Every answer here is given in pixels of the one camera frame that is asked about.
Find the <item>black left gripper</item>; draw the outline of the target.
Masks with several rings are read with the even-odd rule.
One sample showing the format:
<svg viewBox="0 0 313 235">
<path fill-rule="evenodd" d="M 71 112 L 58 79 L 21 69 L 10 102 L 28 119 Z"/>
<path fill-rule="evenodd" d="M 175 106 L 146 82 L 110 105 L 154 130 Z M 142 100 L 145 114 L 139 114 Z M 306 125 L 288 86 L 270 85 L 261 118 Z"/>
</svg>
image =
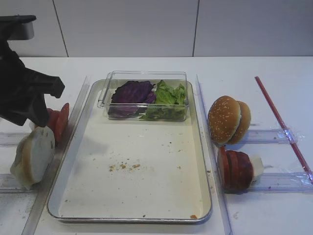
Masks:
<svg viewBox="0 0 313 235">
<path fill-rule="evenodd" d="M 65 85 L 57 76 L 25 68 L 6 40 L 0 40 L 0 116 L 23 126 L 27 119 L 39 127 L 49 121 L 45 97 L 60 98 Z"/>
</svg>

